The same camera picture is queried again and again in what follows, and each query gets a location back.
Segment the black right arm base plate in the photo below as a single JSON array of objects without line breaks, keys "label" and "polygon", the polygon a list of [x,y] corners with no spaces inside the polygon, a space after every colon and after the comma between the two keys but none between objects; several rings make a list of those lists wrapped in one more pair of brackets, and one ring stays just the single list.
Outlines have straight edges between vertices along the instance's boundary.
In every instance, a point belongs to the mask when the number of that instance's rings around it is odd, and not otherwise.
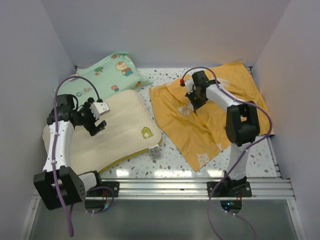
[{"label": "black right arm base plate", "polygon": [[251,190],[251,185],[248,181],[246,181],[245,184],[242,185],[231,184],[229,186],[226,186],[224,183],[221,183],[212,194],[212,197],[214,198],[250,198],[252,196],[253,194]]}]

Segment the cream quilted pillow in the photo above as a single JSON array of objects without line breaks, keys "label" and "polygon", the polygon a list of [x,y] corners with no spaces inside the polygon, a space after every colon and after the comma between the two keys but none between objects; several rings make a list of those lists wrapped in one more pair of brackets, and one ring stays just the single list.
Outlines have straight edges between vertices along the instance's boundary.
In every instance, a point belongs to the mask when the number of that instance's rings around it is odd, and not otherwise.
[{"label": "cream quilted pillow", "polygon": [[[130,159],[160,144],[162,134],[149,115],[141,96],[134,90],[124,90],[103,100],[109,112],[96,124],[106,121],[106,127],[95,136],[82,126],[76,126],[71,140],[71,168],[77,175],[89,171],[103,172],[119,162]],[[48,153],[49,127],[42,138]]]}]

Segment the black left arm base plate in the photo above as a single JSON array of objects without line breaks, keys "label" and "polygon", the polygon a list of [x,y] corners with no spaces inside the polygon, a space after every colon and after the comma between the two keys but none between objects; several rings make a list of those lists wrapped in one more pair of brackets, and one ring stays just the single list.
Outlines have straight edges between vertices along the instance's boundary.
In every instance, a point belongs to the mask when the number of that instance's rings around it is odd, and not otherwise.
[{"label": "black left arm base plate", "polygon": [[102,184],[98,186],[101,189],[89,190],[87,192],[87,197],[114,197],[117,198],[120,190],[120,183],[118,181],[103,181]]}]

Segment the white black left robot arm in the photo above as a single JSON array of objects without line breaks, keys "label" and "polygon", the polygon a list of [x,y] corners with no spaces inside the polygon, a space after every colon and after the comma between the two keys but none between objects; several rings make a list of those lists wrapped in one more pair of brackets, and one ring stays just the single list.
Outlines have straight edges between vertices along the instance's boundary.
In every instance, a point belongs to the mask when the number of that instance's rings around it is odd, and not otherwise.
[{"label": "white black left robot arm", "polygon": [[104,184],[96,170],[77,175],[71,168],[71,143],[77,126],[84,127],[95,136],[104,130],[107,123],[96,124],[110,108],[102,99],[88,98],[78,106],[72,94],[55,98],[56,108],[46,119],[49,128],[49,147],[42,173],[33,177],[33,184],[48,210],[85,201],[87,192],[92,196],[103,193]]}]

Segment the orange mickey mouse pillowcase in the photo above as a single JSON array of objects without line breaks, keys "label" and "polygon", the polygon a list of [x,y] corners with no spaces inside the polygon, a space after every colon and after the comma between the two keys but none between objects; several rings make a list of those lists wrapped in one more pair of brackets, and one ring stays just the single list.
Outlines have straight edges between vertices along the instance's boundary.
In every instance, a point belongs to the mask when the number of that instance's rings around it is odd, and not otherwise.
[{"label": "orange mickey mouse pillowcase", "polygon": [[[214,67],[212,72],[231,94],[269,110],[242,61]],[[212,101],[194,110],[186,93],[179,79],[149,89],[157,125],[180,150],[190,167],[198,171],[231,143],[225,130],[225,111]]]}]

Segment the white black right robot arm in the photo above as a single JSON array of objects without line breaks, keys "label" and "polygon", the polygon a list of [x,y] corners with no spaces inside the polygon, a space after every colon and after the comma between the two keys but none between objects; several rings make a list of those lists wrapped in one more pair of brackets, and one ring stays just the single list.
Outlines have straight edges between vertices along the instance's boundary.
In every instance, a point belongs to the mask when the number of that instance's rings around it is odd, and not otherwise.
[{"label": "white black right robot arm", "polygon": [[206,73],[198,71],[191,79],[180,80],[186,87],[185,96],[196,111],[208,101],[217,104],[226,113],[225,133],[231,142],[230,159],[222,183],[212,189],[214,197],[232,197],[247,189],[247,162],[250,144],[260,134],[257,108],[254,102],[246,102],[227,91],[218,81],[208,79]]}]

